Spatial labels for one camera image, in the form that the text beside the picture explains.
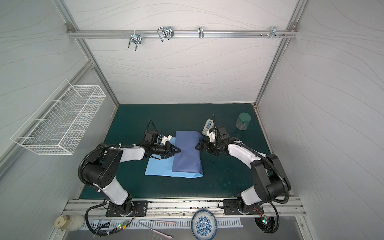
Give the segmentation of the light blue wrapping paper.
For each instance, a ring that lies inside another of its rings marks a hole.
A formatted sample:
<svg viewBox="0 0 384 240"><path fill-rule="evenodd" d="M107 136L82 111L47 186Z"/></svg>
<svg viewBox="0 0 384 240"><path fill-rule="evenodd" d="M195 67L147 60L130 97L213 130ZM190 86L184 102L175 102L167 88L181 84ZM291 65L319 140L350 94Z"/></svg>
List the light blue wrapping paper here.
<svg viewBox="0 0 384 240"><path fill-rule="evenodd" d="M181 149L173 157L160 160L152 155L145 171L146 176L178 177L195 179L204 176L201 152L196 145L203 139L196 131L177 131L171 144Z"/></svg>

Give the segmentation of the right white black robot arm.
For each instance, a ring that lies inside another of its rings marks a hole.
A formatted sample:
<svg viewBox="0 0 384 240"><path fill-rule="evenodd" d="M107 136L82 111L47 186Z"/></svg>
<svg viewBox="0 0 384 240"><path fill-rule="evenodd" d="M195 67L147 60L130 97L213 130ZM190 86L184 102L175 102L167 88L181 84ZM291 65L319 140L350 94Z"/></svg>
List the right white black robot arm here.
<svg viewBox="0 0 384 240"><path fill-rule="evenodd" d="M234 204L224 203L224 208L235 207L241 215L247 215L265 203L286 204L290 198L291 185L277 155L262 154L231 137L225 126L218 126L212 115L208 139L199 141L196 150L220 156L225 154L240 160L252 172L253 185L237 195Z"/></svg>

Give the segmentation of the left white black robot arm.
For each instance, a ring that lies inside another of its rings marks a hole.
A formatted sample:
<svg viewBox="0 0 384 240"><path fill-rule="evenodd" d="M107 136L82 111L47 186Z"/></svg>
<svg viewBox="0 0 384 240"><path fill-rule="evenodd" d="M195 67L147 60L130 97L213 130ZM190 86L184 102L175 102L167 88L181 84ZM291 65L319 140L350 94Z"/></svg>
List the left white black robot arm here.
<svg viewBox="0 0 384 240"><path fill-rule="evenodd" d="M143 139L136 145L99 144L81 161L80 181L100 193L118 215L127 216L134 208L131 195L121 186L116 174L121 163L140 161L155 155L168 159L182 150L171 143L172 136L161 135L149 120Z"/></svg>

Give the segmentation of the green lid clear jar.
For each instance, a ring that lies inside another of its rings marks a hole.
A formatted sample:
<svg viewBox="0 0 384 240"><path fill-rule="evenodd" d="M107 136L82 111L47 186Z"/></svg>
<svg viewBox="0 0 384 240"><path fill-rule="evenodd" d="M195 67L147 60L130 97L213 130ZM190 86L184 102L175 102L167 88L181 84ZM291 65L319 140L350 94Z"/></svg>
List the green lid clear jar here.
<svg viewBox="0 0 384 240"><path fill-rule="evenodd" d="M251 115L248 113L240 113L237 119L236 127L237 129L244 131L248 128L250 122L251 122Z"/></svg>

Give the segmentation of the green table mat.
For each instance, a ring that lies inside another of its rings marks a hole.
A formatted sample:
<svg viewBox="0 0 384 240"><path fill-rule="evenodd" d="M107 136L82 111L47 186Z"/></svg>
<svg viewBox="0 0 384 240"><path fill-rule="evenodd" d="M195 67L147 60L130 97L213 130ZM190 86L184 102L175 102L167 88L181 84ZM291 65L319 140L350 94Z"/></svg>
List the green table mat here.
<svg viewBox="0 0 384 240"><path fill-rule="evenodd" d="M241 131L236 123L243 112L252 119L248 128ZM174 135L177 131L201 132L212 115L231 137L239 138L260 153L270 154L251 104L120 105L105 143L137 144L144 137L149 120L165 135ZM148 160L131 161L119 165L117 180L133 198L234 197L253 183L251 170L234 157L202 153L201 162L204 176L187 179L146 176Z"/></svg>

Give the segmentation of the blue white patterned plate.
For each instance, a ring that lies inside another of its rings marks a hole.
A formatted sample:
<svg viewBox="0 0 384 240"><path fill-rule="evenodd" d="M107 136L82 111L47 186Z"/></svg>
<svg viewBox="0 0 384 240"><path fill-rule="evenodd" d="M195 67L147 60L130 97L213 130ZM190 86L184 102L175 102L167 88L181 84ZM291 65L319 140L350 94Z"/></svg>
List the blue white patterned plate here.
<svg viewBox="0 0 384 240"><path fill-rule="evenodd" d="M218 231L218 222L208 210L197 211L191 220L191 230L197 240L213 240Z"/></svg>

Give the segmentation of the black round fan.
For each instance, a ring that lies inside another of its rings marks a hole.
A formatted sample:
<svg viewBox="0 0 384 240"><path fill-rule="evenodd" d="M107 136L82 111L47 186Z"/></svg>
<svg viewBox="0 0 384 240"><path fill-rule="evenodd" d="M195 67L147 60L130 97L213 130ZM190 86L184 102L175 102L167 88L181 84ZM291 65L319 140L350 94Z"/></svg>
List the black round fan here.
<svg viewBox="0 0 384 240"><path fill-rule="evenodd" d="M273 234L275 233L280 226L280 218L272 218L272 217L260 217L255 218L255 223L257 227L263 231L265 234Z"/></svg>

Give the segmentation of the metal hook clamp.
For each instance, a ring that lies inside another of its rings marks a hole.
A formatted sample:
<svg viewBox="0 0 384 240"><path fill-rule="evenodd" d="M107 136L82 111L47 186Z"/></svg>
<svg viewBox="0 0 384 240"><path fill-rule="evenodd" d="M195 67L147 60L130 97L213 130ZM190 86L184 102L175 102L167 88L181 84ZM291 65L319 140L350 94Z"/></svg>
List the metal hook clamp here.
<svg viewBox="0 0 384 240"><path fill-rule="evenodd" d="M135 46L135 51L137 51L138 46L142 43L142 37L134 32L133 34L130 35L129 43L128 43L128 48L131 46Z"/></svg>
<svg viewBox="0 0 384 240"><path fill-rule="evenodd" d="M157 33L161 42L164 42L165 39L170 40L175 35L173 28L167 26L158 28Z"/></svg>

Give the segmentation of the middle metal hook clamp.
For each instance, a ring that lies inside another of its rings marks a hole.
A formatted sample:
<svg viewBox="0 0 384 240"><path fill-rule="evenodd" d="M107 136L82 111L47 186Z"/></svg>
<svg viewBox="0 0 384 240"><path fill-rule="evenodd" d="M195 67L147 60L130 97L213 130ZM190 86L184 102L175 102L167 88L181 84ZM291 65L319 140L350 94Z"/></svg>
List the middle metal hook clamp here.
<svg viewBox="0 0 384 240"><path fill-rule="evenodd" d="M165 39L170 40L175 35L173 28L167 26L158 28L157 33L161 42L164 42Z"/></svg>

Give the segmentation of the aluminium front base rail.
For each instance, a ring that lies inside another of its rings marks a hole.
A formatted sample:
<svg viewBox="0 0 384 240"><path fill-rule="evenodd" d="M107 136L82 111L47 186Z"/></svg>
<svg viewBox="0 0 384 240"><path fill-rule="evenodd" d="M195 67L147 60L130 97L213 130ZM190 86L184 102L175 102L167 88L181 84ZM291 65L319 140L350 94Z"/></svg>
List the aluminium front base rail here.
<svg viewBox="0 0 384 240"><path fill-rule="evenodd" d="M138 198L133 201L148 201L147 214L145 217L136 217L139 219L165 219L165 218L190 218L195 212L205 209L212 212L217 218L225 217L262 217L258 215L234 215L226 216L224 210L219 206L223 205L225 197L219 198ZM102 199L80 199L68 200L62 214L64 215L83 215L86 210L92 206L106 204L105 207L98 207L89 212L89 219L102 219L106 217L108 203ZM288 203L282 205L273 203L280 217L306 217L306 210L299 197L290 197ZM264 215L275 216L274 208L268 204L262 204Z"/></svg>

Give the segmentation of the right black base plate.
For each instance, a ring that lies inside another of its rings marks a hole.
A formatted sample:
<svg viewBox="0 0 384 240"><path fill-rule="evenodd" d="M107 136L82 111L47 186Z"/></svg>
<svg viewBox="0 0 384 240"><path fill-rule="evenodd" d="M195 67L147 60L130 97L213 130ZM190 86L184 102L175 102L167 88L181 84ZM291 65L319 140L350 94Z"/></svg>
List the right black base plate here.
<svg viewBox="0 0 384 240"><path fill-rule="evenodd" d="M262 205L252 204L246 205L246 203L241 199L224 199L222 201L223 205L219 205L223 210L226 216L234 215L264 215L264 209Z"/></svg>

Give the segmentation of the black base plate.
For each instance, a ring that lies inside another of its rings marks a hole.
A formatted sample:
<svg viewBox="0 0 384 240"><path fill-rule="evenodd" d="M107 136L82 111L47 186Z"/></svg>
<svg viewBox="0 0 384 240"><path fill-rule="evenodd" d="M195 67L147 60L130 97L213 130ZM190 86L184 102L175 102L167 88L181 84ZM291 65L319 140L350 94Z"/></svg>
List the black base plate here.
<svg viewBox="0 0 384 240"><path fill-rule="evenodd" d="M264 209L262 205L252 204L246 205L246 203L241 199L224 199L222 201L223 205L219 205L223 210L226 216L234 215L264 215Z"/></svg>
<svg viewBox="0 0 384 240"><path fill-rule="evenodd" d="M145 217L147 214L147 207L148 201L127 200L121 206L109 203L106 211L106 217Z"/></svg>

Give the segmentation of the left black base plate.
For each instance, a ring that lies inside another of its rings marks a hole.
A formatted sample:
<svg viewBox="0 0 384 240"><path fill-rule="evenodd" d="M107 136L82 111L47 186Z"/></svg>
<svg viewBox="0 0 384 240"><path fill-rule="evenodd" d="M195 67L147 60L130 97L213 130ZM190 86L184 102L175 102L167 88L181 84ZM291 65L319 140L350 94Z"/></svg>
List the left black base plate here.
<svg viewBox="0 0 384 240"><path fill-rule="evenodd" d="M148 201L127 200L121 206L109 203L106 211L106 217L145 217L147 214L147 207Z"/></svg>

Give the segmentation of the right metal bracket clamp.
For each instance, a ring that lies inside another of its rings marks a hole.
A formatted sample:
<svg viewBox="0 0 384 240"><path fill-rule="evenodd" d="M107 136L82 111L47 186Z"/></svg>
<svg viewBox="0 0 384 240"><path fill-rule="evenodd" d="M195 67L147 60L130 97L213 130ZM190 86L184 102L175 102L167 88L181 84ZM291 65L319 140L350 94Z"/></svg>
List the right metal bracket clamp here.
<svg viewBox="0 0 384 240"><path fill-rule="evenodd" d="M273 38L282 38L282 37L285 37L286 34L284 33L279 33L279 30L277 29L277 27L272 27L270 32L268 34L260 34L260 36L262 38L269 38L269 39L273 39Z"/></svg>

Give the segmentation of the aluminium top cross rail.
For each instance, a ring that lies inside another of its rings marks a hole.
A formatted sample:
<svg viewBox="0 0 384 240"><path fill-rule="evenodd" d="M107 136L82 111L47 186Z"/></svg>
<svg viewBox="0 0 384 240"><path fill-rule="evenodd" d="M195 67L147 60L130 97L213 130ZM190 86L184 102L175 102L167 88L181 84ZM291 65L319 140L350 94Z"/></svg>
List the aluminium top cross rail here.
<svg viewBox="0 0 384 240"><path fill-rule="evenodd" d="M67 33L71 39L129 39L130 35L136 32L142 39L159 39L156 30L145 31L75 31ZM206 30L204 29L203 39L247 39L262 38L260 34L268 34L270 30ZM174 30L174 39L199 39L198 29L196 30ZM279 33L286 34L282 38L295 38L297 31L279 30Z"/></svg>

